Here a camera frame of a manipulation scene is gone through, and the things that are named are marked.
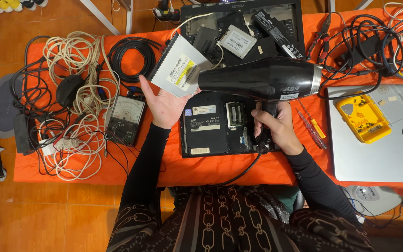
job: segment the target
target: orange table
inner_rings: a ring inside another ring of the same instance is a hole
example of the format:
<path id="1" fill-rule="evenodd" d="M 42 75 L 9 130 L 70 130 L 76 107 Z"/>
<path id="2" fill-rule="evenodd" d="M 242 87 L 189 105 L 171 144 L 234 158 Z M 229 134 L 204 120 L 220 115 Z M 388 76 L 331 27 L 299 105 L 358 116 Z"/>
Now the orange table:
<path id="1" fill-rule="evenodd" d="M 361 11 L 350 11 L 343 12 L 342 15 L 346 22 L 350 22 L 356 15 L 359 14 L 372 14 L 381 18 L 384 22 L 389 20 L 389 17 L 384 14 L 382 9 L 368 9 Z M 303 15 L 303 27 L 304 27 L 304 37 L 306 41 L 306 47 L 310 45 L 313 34 L 319 31 L 322 25 L 322 21 L 325 19 L 326 14 L 309 14 Z M 329 34 L 334 35 L 335 33 L 341 31 L 343 24 L 338 15 L 333 14 Z M 134 35 L 120 35 L 105 38 L 105 50 L 106 52 L 120 39 L 128 36 L 139 36 L 148 39 L 152 39 L 161 44 L 169 38 L 171 31 L 160 31 L 151 33 L 142 33 Z M 340 42 L 340 38 L 336 38 L 330 41 L 331 48 Z M 29 62 L 37 60 L 42 55 L 42 48 L 44 43 L 39 43 L 32 45 L 29 50 Z M 319 46 L 313 51 L 313 59 L 319 51 Z M 130 55 L 125 56 L 122 61 L 123 70 L 129 71 L 131 73 L 138 72 L 142 67 L 142 57 L 137 52 L 127 52 Z M 156 52 L 157 60 L 160 57 L 160 53 Z M 41 76 L 51 85 L 50 89 L 54 89 L 49 75 L 47 72 L 43 72 Z M 101 77 L 109 77 L 108 72 L 103 72 Z M 389 81 L 393 83 L 403 83 L 403 80 L 392 78 Z M 375 75 L 364 75 L 364 76 L 353 76 L 347 77 L 343 80 L 336 82 L 329 82 L 328 86 L 333 85 L 371 85 L 376 82 Z M 125 88 L 121 87 L 121 94 L 126 94 Z M 310 112 L 313 118 L 316 118 L 317 122 L 323 127 L 324 131 L 328 131 L 325 103 L 319 99 L 316 95 L 303 99 L 303 104 Z M 293 107 L 299 107 L 298 103 L 292 103 Z M 307 148 L 309 153 L 315 159 L 318 165 L 339 185 L 349 186 L 349 185 L 372 185 L 372 186 L 391 186 L 394 187 L 395 191 L 403 195 L 403 183 L 391 183 L 391 182 L 341 182 L 337 181 L 333 176 L 333 170 L 330 161 L 330 149 L 320 150 L 313 140 L 307 133 L 303 123 L 300 118 L 295 113 L 295 108 L 293 108 L 293 122 L 294 128 L 297 136 L 301 143 Z M 146 137 L 149 129 L 149 124 L 152 121 L 152 115 L 149 110 L 146 111 L 140 133 L 138 135 L 138 143 L 136 148 L 141 149 L 142 143 Z M 122 152 L 113 144 L 108 144 L 110 153 L 114 155 L 120 162 L 125 163 L 125 158 Z M 123 150 L 127 155 L 129 160 L 130 168 L 135 161 L 135 156 L 123 146 Z M 204 157 L 204 158 L 190 158 L 183 159 L 181 157 L 181 144 L 180 144 L 180 133 L 178 124 L 175 124 L 172 128 L 169 140 L 163 156 L 162 172 L 160 174 L 160 179 L 158 186 L 188 186 L 188 185 L 205 185 L 209 183 L 220 183 L 229 180 L 233 176 L 239 174 L 243 169 L 245 169 L 251 162 L 253 162 L 256 154 L 243 154 L 234 156 L 224 156 L 224 157 Z M 81 167 L 85 160 L 81 160 L 78 157 L 72 159 L 68 167 Z M 74 180 L 72 182 L 78 183 L 91 183 L 91 184 L 106 184 L 106 185 L 122 185 L 125 183 L 126 174 L 124 170 L 110 157 L 103 158 L 102 168 L 100 171 L 87 180 Z M 97 169 L 91 166 L 88 168 L 85 174 L 91 174 Z M 37 155 L 31 154 L 28 156 L 23 156 L 22 154 L 17 154 L 15 162 L 15 174 L 14 181 L 18 182 L 63 182 L 57 177 L 51 177 L 48 175 L 40 175 L 38 173 L 38 157 Z M 236 183 L 241 185 L 255 185 L 255 184 L 286 184 L 293 185 L 295 183 L 294 175 L 281 152 L 269 153 L 260 158 L 256 165 L 249 170 L 247 174 L 238 179 Z"/>

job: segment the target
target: black mouse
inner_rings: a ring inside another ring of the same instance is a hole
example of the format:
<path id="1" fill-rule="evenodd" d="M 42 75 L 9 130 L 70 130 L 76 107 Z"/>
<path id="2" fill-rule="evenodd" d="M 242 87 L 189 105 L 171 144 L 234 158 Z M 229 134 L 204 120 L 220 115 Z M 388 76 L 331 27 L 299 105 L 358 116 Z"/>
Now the black mouse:
<path id="1" fill-rule="evenodd" d="M 56 99 L 62 107 L 70 107 L 76 99 L 77 90 L 85 84 L 78 75 L 71 74 L 65 77 L 57 87 Z"/>

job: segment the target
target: black hair dryer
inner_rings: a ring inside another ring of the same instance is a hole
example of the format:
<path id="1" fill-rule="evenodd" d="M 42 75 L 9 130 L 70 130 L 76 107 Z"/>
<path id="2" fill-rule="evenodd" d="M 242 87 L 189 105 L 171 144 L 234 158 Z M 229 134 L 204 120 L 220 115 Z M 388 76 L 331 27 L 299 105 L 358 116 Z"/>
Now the black hair dryer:
<path id="1" fill-rule="evenodd" d="M 240 95 L 262 102 L 261 109 L 278 115 L 278 102 L 291 101 L 318 93 L 320 65 L 288 57 L 271 57 L 238 66 L 200 72 L 198 85 L 203 91 Z M 256 138 L 256 151 L 268 153 L 270 130 L 263 126 Z"/>

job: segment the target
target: arm sleeve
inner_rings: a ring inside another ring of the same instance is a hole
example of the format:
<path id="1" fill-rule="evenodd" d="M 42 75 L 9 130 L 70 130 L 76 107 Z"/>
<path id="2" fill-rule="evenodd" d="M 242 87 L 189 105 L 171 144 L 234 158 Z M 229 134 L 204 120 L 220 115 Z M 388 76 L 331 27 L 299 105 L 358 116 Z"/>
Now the arm sleeve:
<path id="1" fill-rule="evenodd" d="M 306 148 L 299 155 L 285 156 L 311 209 L 331 212 L 361 229 L 361 224 L 343 191 L 321 170 Z"/>
<path id="2" fill-rule="evenodd" d="M 149 133 L 125 182 L 120 209 L 131 203 L 148 206 L 153 199 L 161 159 L 171 130 L 150 124 Z"/>

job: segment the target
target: red pliers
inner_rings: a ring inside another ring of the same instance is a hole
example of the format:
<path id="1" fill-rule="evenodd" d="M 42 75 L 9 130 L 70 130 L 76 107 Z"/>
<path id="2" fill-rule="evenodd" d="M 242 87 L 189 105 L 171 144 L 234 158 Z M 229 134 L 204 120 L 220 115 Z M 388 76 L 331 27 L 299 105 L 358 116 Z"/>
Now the red pliers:
<path id="1" fill-rule="evenodd" d="M 307 57 L 306 60 L 310 60 L 310 53 L 312 49 L 315 47 L 315 45 L 320 41 L 320 39 L 323 40 L 323 51 L 321 52 L 320 56 L 318 57 L 318 64 L 321 64 L 324 61 L 324 58 L 326 57 L 327 53 L 329 52 L 329 34 L 327 31 L 329 30 L 330 26 L 330 16 L 332 13 L 329 13 L 327 15 L 326 20 L 324 20 L 323 26 L 321 27 L 321 31 L 315 32 L 315 38 L 313 39 L 312 44 L 309 47 L 309 50 L 307 50 Z"/>

